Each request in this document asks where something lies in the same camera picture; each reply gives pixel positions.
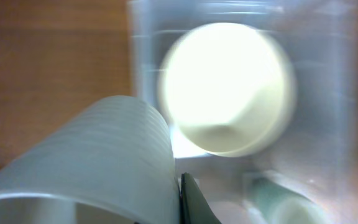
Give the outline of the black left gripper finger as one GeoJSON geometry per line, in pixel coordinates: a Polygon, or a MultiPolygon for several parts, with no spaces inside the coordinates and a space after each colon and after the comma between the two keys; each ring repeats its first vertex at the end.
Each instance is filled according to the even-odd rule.
{"type": "Polygon", "coordinates": [[[181,217],[184,224],[221,224],[187,172],[181,175],[181,217]]]}

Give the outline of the green plastic cup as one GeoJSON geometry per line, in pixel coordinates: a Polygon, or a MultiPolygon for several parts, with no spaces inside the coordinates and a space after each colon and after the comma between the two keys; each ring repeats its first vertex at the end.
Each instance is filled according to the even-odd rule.
{"type": "Polygon", "coordinates": [[[268,178],[257,177],[247,187],[247,198],[262,214],[267,223],[276,223],[273,213],[287,199],[302,198],[304,195],[279,185],[268,178]]]}

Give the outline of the grey plastic cup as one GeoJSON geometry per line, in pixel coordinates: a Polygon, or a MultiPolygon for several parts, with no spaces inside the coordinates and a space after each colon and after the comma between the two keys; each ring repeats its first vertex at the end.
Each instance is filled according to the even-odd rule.
{"type": "Polygon", "coordinates": [[[0,170],[0,223],[179,223],[178,189],[160,113],[110,96],[0,170]]]}

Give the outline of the beige large bowl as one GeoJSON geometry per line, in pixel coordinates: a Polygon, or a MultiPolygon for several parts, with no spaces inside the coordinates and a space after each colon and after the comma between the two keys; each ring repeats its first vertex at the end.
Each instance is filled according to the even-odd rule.
{"type": "Polygon", "coordinates": [[[296,78],[282,46],[238,23],[189,30],[167,50],[158,100],[176,126],[208,154],[241,157],[264,150],[290,124],[296,78]]]}

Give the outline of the cream plastic cup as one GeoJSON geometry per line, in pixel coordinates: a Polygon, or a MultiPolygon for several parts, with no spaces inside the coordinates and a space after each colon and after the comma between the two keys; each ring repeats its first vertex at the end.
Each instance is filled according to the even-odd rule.
{"type": "Polygon", "coordinates": [[[270,213],[271,224],[330,224],[325,211],[314,202],[299,197],[286,198],[270,213]]]}

